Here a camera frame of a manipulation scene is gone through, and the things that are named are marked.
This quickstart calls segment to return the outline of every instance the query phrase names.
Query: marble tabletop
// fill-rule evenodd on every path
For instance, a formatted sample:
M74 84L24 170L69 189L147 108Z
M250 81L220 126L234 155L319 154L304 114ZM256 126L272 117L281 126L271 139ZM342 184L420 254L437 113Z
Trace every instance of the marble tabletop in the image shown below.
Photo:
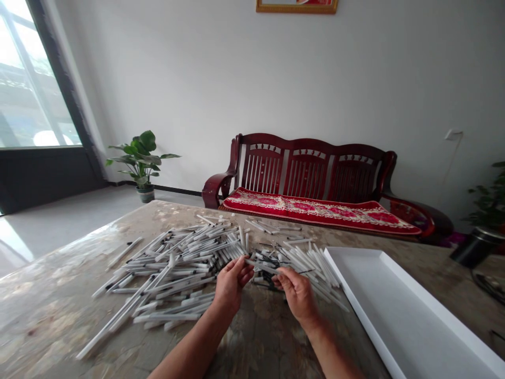
M191 329L144 330L125 325L85 361L75 355L118 311L126 295L91 295L111 276L106 264L126 243L141 236L151 241L171 227L197 224L196 214L221 211L153 201L124 217L0 279L0 372L2 378L144 378ZM226 214L232 222L259 217ZM292 225L268 221L274 225ZM300 225L303 236L319 247L349 246L385 251L454 313L478 337L505 358L505 307L472 282L469 270L448 256L449 249L358 233ZM272 236L251 233L251 246ZM479 271L502 280L505 260L489 257ZM344 303L352 309L345 296ZM390 378L375 348L351 310L319 302L334 326L342 349L367 378ZM243 303L207 372L212 378L319 378L322 375L306 335L282 294L248 284Z

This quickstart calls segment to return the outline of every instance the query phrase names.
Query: floor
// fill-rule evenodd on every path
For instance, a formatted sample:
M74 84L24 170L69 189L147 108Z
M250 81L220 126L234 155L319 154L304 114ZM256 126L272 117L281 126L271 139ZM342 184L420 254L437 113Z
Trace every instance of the floor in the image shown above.
M156 190L156 198L204 206L199 196ZM0 217L0 277L143 204L129 185L108 187Z

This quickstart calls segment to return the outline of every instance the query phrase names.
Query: picture frame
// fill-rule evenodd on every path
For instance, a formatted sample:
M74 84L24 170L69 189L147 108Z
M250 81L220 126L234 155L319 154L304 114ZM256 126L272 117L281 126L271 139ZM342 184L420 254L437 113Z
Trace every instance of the picture frame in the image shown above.
M259 13L335 14L338 0L256 0Z

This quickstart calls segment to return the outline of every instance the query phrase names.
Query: red cushion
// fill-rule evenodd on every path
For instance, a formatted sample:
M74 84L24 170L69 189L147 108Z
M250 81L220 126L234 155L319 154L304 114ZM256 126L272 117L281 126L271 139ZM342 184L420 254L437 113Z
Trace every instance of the red cushion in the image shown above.
M305 197L254 192L239 187L223 205L235 211L272 215L293 221L343 226L388 234L416 235L421 229L389 213L379 203L337 203Z

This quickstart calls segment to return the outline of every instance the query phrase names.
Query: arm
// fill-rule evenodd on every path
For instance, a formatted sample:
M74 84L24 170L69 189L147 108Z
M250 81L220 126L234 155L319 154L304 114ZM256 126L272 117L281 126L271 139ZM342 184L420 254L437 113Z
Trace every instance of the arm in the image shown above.
M205 208L217 209L219 207L219 190L223 197L227 198L230 193L231 179L235 178L235 184L238 180L238 170L240 167L240 139L242 135L237 135L231 140L231 156L228 171L222 174L211 176L201 190L201 196L204 199Z
M235 171L227 171L222 174L211 176L201 190L205 208L217 209L219 207L219 190L223 191L223 197L228 197L230 193L231 179L236 176Z
M228 263L217 276L216 296L209 309L148 379L203 377L240 308L242 288L253 275L244 257Z
M274 283L286 292L289 308L304 329L327 378L358 379L363 376L335 343L333 331L320 316L310 281L290 267L277 269Z
M381 197L389 200L391 204L399 203L410 207L416 212L422 214L428 221L428 227L422 231L421 238L424 242L433 242L436 244L441 239L449 236L454 231L454 226L449 217L444 215L444 213L439 210L430 207L429 205L418 203L411 200L403 200L395 196L391 191L383 192L380 194ZM391 213L395 214L393 207L391 207Z

